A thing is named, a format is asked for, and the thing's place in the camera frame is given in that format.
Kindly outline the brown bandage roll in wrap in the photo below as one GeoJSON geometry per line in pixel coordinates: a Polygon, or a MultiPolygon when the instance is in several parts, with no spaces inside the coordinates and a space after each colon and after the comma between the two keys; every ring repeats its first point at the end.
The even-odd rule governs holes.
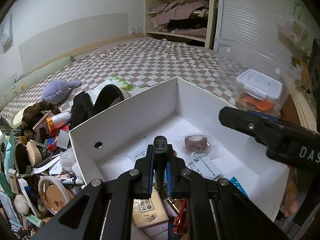
{"type": "Polygon", "coordinates": [[[212,151],[212,139],[203,133],[193,133],[178,137],[176,145],[191,157],[208,156],[212,151]]]}

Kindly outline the white card packet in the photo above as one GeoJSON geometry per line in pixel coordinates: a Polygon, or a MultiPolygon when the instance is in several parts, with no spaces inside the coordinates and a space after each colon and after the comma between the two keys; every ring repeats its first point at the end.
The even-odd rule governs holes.
{"type": "Polygon", "coordinates": [[[188,169],[199,173],[203,178],[215,180],[221,174],[221,171],[207,157],[190,157],[185,161],[188,169]]]}

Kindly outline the white shoe box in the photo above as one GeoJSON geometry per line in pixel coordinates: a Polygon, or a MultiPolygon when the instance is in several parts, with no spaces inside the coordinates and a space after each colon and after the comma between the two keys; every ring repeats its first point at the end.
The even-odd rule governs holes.
{"type": "Polygon", "coordinates": [[[71,130],[84,181],[117,178],[162,135],[192,168],[204,155],[220,176],[237,179],[249,199],[274,220],[289,169],[268,159],[266,147],[252,137],[222,126],[218,117],[226,106],[221,98],[178,77],[135,89],[133,96],[71,130]]]}

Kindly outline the clear container white lid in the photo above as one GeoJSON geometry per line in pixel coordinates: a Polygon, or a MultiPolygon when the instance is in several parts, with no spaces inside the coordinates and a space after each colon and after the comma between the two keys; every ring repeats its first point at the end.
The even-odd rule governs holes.
{"type": "Polygon", "coordinates": [[[277,115],[283,84],[256,70],[248,69],[236,78],[236,107],[277,115]]]}

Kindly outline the white crumpled tissue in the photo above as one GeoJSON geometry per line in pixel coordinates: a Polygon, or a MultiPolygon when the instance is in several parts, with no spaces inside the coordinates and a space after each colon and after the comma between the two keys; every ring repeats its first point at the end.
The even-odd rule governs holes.
{"type": "Polygon", "coordinates": [[[84,182],[79,164],[76,161],[72,148],[66,150],[65,152],[60,152],[60,164],[62,168],[68,172],[74,173],[78,179],[84,182]]]}

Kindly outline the black cap hat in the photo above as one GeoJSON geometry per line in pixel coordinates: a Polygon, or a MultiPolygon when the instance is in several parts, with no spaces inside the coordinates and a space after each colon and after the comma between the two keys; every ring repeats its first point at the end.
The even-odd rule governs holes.
{"type": "Polygon", "coordinates": [[[103,112],[111,106],[125,100],[127,93],[115,85],[106,85],[98,94],[95,103],[91,102],[91,98],[87,92],[81,92],[73,99],[71,108],[71,124],[70,129],[74,129],[88,119],[103,112]]]}

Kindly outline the checkered bed sheet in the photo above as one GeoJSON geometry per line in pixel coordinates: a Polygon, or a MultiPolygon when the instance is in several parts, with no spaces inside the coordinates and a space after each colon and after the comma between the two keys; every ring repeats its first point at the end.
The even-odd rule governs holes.
{"type": "Polygon", "coordinates": [[[66,65],[63,69],[43,77],[3,107],[1,117],[11,120],[25,107],[40,100],[42,90],[52,80],[80,80],[70,97],[61,104],[62,111],[71,109],[73,98],[81,91],[90,91],[109,77],[117,77],[133,87],[152,87],[173,77],[189,81],[222,100],[234,105],[235,89],[218,80],[218,71],[230,61],[211,50],[153,38],[115,46],[90,54],[66,65]]]}

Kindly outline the purple plush toy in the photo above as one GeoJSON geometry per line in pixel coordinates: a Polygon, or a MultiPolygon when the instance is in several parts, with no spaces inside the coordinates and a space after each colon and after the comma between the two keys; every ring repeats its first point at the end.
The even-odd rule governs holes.
{"type": "Polygon", "coordinates": [[[52,80],[44,87],[41,101],[59,104],[65,100],[67,95],[82,85],[80,80],[65,81],[61,79],[52,80]]]}

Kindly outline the green white tube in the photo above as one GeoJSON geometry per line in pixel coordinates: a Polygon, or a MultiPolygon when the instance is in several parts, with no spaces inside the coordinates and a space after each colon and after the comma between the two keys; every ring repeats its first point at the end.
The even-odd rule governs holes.
{"type": "Polygon", "coordinates": [[[42,228],[44,222],[42,219],[36,217],[35,215],[32,215],[32,214],[27,214],[26,216],[24,216],[24,218],[31,222],[32,224],[34,224],[36,227],[38,228],[42,228]]]}

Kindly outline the beige smooth stone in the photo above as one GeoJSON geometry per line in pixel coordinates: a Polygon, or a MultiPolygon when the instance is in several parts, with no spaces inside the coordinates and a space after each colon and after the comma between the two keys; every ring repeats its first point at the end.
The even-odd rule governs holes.
{"type": "Polygon", "coordinates": [[[27,201],[25,200],[25,197],[22,194],[18,194],[15,196],[14,206],[17,212],[23,216],[26,216],[29,213],[29,206],[27,204],[27,201]]]}

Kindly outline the light wooden small box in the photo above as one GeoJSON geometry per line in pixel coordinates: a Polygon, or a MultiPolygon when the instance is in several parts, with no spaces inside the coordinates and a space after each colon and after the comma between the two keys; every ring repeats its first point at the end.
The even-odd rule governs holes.
{"type": "Polygon", "coordinates": [[[8,175],[9,175],[9,183],[11,190],[14,194],[19,194],[19,187],[17,182],[17,176],[16,176],[16,170],[15,169],[8,169],[8,175]]]}

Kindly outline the teal toothpaste box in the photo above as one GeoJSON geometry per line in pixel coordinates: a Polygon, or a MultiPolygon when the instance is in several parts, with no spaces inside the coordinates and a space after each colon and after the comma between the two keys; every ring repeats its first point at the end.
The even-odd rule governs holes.
{"type": "Polygon", "coordinates": [[[4,174],[7,181],[9,181],[9,170],[14,169],[15,162],[15,136],[14,132],[11,131],[9,135],[9,141],[5,148],[5,158],[4,158],[4,174]]]}

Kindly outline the green long bolster pillow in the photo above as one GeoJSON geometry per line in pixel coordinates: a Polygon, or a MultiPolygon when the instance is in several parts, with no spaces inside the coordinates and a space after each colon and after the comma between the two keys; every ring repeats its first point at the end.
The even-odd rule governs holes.
{"type": "Polygon", "coordinates": [[[41,80],[54,75],[59,70],[63,70],[74,61],[75,58],[72,56],[63,57],[31,72],[29,75],[16,81],[13,85],[10,85],[8,88],[1,89],[1,110],[12,102],[14,98],[25,93],[29,88],[38,84],[41,80]]]}

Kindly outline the wardrobe shelf with clothes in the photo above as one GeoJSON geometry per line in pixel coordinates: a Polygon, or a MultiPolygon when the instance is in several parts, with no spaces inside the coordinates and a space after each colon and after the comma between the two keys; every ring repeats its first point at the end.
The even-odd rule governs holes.
{"type": "Polygon", "coordinates": [[[213,48],[216,0],[145,0],[145,35],[213,48]]]}

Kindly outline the white air conditioner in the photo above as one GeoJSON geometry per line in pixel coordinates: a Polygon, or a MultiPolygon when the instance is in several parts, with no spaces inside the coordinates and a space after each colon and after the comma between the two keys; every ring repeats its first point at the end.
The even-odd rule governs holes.
{"type": "Polygon", "coordinates": [[[12,40],[12,13],[8,13],[1,23],[1,54],[7,51],[12,40]]]}

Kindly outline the round wooden frame mirror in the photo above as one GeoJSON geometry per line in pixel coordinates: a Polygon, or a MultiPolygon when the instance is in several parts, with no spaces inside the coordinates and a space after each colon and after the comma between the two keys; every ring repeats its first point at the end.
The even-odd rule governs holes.
{"type": "Polygon", "coordinates": [[[53,215],[57,214],[74,198],[74,194],[65,188],[57,178],[52,176],[40,178],[38,191],[44,206],[53,215]]]}

